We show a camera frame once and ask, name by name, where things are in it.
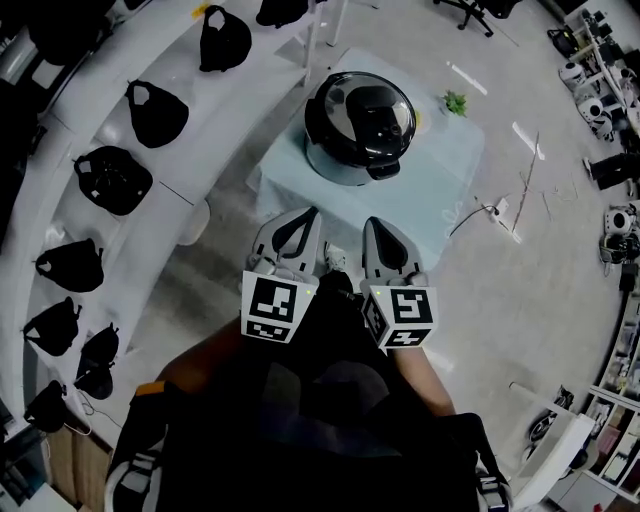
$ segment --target cable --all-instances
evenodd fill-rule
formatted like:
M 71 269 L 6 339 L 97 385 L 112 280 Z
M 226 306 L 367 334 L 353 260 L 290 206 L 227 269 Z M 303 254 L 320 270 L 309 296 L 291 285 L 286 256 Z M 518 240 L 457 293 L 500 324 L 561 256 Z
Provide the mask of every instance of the cable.
M 84 394 L 82 391 L 80 391 L 79 389 L 78 389 L 78 393 L 80 393 L 80 394 L 82 395 L 82 398 L 84 398 L 84 399 L 85 399 L 85 402 L 86 402 L 86 403 L 85 403 L 85 402 L 81 402 L 81 404 L 82 404 L 82 407 L 83 407 L 83 409 L 84 409 L 84 413 L 85 413 L 87 416 L 89 416 L 89 417 L 94 416 L 94 415 L 95 415 L 95 413 L 102 414 L 103 416 L 106 416 L 106 417 L 109 419 L 109 421 L 111 421 L 111 423 L 113 423 L 116 427 L 118 427 L 120 430 L 122 430 L 122 425 L 120 425 L 116 420 L 114 420 L 114 419 L 113 419 L 111 416 L 109 416 L 106 412 L 102 412 L 102 411 L 99 411 L 98 409 L 96 409 L 96 408 L 91 404 L 91 402 L 89 401 L 89 399 L 87 398 L 87 395 L 85 395 L 85 394 Z
M 493 208 L 493 210 L 495 212 L 498 211 L 498 209 L 493 206 L 493 205 L 488 205 L 488 206 L 483 206 L 482 208 L 478 208 L 477 210 L 471 212 L 469 215 L 467 215 L 455 228 L 453 228 L 453 231 L 451 231 L 451 233 L 449 234 L 449 238 L 451 238 L 453 236 L 453 234 L 458 231 L 458 228 L 460 228 L 460 226 L 462 226 L 465 222 L 467 222 L 471 217 L 473 217 L 476 213 L 484 211 L 484 210 L 490 210 L 491 208 Z
M 67 423 L 65 423 L 64 426 L 67 427 L 69 430 L 75 432 L 76 434 L 84 436 L 84 437 L 90 436 L 91 432 L 93 432 L 93 427 L 91 425 L 89 425 L 89 432 L 80 432 L 79 430 L 76 430 L 75 428 L 69 426 Z

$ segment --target power strip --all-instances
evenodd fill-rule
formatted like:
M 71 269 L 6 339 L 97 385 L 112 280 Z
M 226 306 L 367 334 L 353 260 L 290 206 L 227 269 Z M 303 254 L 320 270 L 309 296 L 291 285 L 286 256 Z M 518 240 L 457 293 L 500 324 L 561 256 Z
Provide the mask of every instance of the power strip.
M 513 238 L 513 240 L 517 244 L 522 243 L 522 239 L 518 236 L 518 234 L 514 231 L 511 231 L 511 228 L 507 227 L 506 213 L 509 209 L 509 203 L 504 197 L 500 199 L 500 201 L 498 201 L 498 204 L 495 206 L 492 204 L 483 204 L 482 206 L 487 209 L 487 213 L 489 214 L 489 217 L 491 217 L 491 220 L 493 222 L 495 222 L 499 226 L 502 226 L 502 228 L 509 234 L 511 238 Z

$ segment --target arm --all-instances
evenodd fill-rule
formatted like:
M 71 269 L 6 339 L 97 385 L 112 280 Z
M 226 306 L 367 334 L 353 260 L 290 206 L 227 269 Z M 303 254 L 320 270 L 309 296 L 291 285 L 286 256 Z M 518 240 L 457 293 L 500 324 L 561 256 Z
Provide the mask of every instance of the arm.
M 435 416 L 456 414 L 449 393 L 421 348 L 403 348 L 390 352 L 400 374 Z
M 185 393 L 204 391 L 215 371 L 244 347 L 240 318 L 171 361 L 158 376 Z

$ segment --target rice cooker handle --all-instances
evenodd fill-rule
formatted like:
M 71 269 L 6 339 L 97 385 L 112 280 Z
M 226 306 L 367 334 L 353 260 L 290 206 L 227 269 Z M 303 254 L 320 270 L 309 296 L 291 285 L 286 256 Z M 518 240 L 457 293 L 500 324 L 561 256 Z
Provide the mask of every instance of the rice cooker handle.
M 318 113 L 318 101 L 315 98 L 307 100 L 307 108 L 304 111 L 304 124 L 307 129 L 307 135 L 314 144 L 322 142 L 322 117 Z
M 400 164 L 395 162 L 393 164 L 385 165 L 384 167 L 368 167 L 367 172 L 369 173 L 369 176 L 376 181 L 386 180 L 400 172 Z

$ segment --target white shelf unit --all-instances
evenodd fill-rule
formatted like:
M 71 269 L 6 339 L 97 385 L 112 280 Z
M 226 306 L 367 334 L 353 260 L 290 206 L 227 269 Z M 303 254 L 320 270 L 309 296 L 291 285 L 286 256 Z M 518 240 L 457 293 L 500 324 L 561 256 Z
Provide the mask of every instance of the white shelf unit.
M 607 474 L 607 470 L 610 468 L 616 458 L 616 454 L 623 453 L 625 455 L 628 455 L 624 448 L 625 445 L 628 446 L 629 443 L 631 443 L 629 448 L 629 450 L 631 451 L 633 450 L 635 443 L 640 443 L 640 404 L 634 403 L 633 401 L 625 399 L 624 397 L 619 396 L 615 393 L 598 388 L 597 386 L 591 386 L 590 393 L 594 395 L 594 400 L 587 411 L 587 416 L 589 415 L 589 413 L 593 413 L 595 411 L 594 404 L 597 400 L 600 400 L 601 402 L 604 401 L 613 405 L 602 430 L 595 438 L 596 443 L 600 442 L 607 426 L 611 424 L 613 417 L 616 414 L 622 413 L 632 415 L 632 418 L 630 419 L 626 427 L 623 430 L 620 430 L 620 434 L 618 439 L 616 440 L 615 447 L 605 455 L 604 463 L 602 463 L 600 466 L 594 466 L 594 468 L 585 471 L 585 473 L 592 479 L 613 490 L 620 496 L 623 496 L 633 503 L 639 503 L 640 500 L 638 499 L 638 494 L 640 493 L 640 482 L 638 482 L 638 484 L 636 485 L 634 492 L 629 492 L 628 489 L 624 488 L 624 485 L 627 477 L 631 474 L 636 463 L 638 463 L 638 461 L 640 460 L 640 451 L 635 453 L 630 460 L 627 460 L 624 463 L 625 469 L 616 478 L 617 483 L 611 482 L 605 477 Z
M 632 378 L 632 373 L 636 364 L 640 364 L 638 357 L 640 356 L 640 342 L 638 342 L 640 330 L 640 295 L 632 293 L 627 299 L 625 305 L 622 322 L 620 329 L 616 334 L 616 340 L 614 348 L 609 356 L 604 374 L 599 382 L 599 387 L 606 389 L 611 393 L 625 396 L 625 392 L 629 390 L 629 379 Z M 626 334 L 632 333 L 633 350 L 629 357 L 629 368 L 627 370 L 627 376 L 619 378 L 618 373 L 620 371 L 621 363 L 624 357 L 621 357 L 620 348 L 624 345 L 623 338 Z M 621 385 L 614 386 L 611 384 L 611 377 L 617 377 L 620 380 Z
M 26 322 L 66 296 L 83 306 L 79 335 L 64 356 L 54 358 L 34 346 L 71 391 L 80 349 L 110 322 L 120 328 L 123 354 L 194 205 L 256 124 L 296 83 L 308 79 L 322 4 L 312 0 L 301 20 L 275 29 L 255 22 L 261 0 L 213 3 L 224 3 L 252 30 L 251 52 L 238 68 L 207 74 L 198 70 L 202 17 L 192 12 L 200 1 L 154 0 L 86 61 L 52 109 L 47 122 L 55 129 L 29 162 L 30 169 L 39 166 L 37 179 L 28 172 L 14 209 L 10 233 L 18 235 L 7 237 L 0 256 L 0 277 L 7 278 L 0 289 L 0 393 L 16 417 L 25 406 L 21 329 Z M 304 66 L 275 55 L 307 29 Z M 189 84 L 184 98 L 189 121 L 176 141 L 149 150 L 135 138 L 124 93 L 135 79 L 163 87 L 180 71 Z M 110 215 L 78 189 L 73 161 L 102 144 L 131 151 L 154 176 L 152 189 L 129 216 Z M 73 294 L 36 275 L 33 261 L 42 251 L 89 236 L 104 248 L 105 281 L 97 290 Z M 84 416 L 77 394 L 71 395 L 72 408 Z

